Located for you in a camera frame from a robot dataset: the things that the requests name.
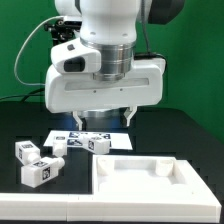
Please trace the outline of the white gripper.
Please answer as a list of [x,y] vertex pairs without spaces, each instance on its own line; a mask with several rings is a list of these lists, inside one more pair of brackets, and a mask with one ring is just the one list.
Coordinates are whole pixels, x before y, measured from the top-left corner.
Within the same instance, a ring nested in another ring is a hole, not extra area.
[[162,98],[165,60],[135,60],[132,69],[118,81],[98,81],[91,73],[60,74],[53,65],[46,76],[45,103],[52,113],[72,112],[79,131],[83,122],[77,111],[117,109],[124,112],[126,126],[135,106],[156,105]]

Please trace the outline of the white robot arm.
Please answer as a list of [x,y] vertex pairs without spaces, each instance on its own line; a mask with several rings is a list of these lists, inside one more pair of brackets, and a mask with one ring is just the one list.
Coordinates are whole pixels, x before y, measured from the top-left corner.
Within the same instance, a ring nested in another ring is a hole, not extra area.
[[136,55],[136,24],[167,24],[185,0],[55,0],[59,17],[76,38],[51,49],[45,103],[76,120],[91,110],[137,108],[162,98],[166,61],[148,51]]

